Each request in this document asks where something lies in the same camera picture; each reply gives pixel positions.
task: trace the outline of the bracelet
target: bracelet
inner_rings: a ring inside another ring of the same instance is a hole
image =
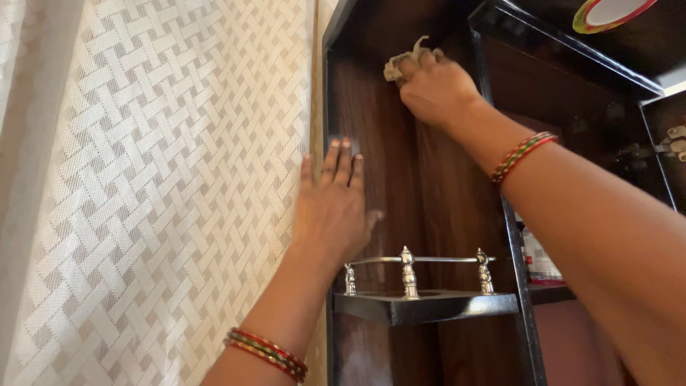
[[[267,339],[232,328],[224,338],[226,347],[234,347],[257,356],[266,363],[278,368],[297,383],[302,383],[307,374],[307,366],[293,354]]]
[[[491,180],[493,183],[500,184],[503,182],[505,177],[512,172],[512,169],[524,158],[526,155],[536,150],[539,146],[545,144],[546,142],[557,141],[557,136],[543,131],[533,135],[525,140],[523,140],[517,147],[512,149],[503,161],[495,169],[494,173],[491,175]]]

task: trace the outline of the wooden cabinet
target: wooden cabinet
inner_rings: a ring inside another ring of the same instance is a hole
[[[417,122],[383,79],[388,58],[421,35],[458,61],[496,108],[556,131],[570,150],[686,209],[679,193],[686,163],[655,153],[666,130],[682,124],[677,111],[686,114],[686,99],[645,104],[664,93],[653,73],[604,56],[544,18],[500,0],[339,2],[323,40],[324,148],[335,136],[353,139],[366,156],[368,206],[386,213],[359,258],[396,256],[404,246],[416,256],[463,258],[482,248],[497,257],[488,265],[495,291],[516,304],[392,326],[383,313],[396,311],[336,295],[345,291],[342,273],[327,301],[330,385],[546,385],[532,298],[573,298],[566,288],[531,294],[512,208],[464,149]],[[357,289],[401,296],[401,269],[356,266]],[[479,295],[474,264],[417,262],[414,270],[421,290]],[[431,305],[419,299],[403,307],[426,313]]]

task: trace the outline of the white curtain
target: white curtain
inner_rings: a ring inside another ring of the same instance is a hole
[[[0,0],[3,385],[200,382],[290,240],[315,13]]]

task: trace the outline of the left hand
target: left hand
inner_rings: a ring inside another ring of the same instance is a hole
[[[331,142],[319,183],[312,178],[311,157],[303,157],[296,202],[294,245],[307,245],[339,269],[352,261],[370,240],[379,210],[365,213],[364,159],[351,158],[348,138]]]

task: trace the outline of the corner shelf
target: corner shelf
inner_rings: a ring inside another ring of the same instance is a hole
[[[535,306],[576,299],[576,295],[564,284],[551,286],[529,284],[529,295],[531,296],[532,304]]]
[[[519,312],[514,293],[485,295],[473,291],[419,291],[420,299],[403,299],[403,293],[333,295],[333,311],[376,321],[386,326],[412,326]]]

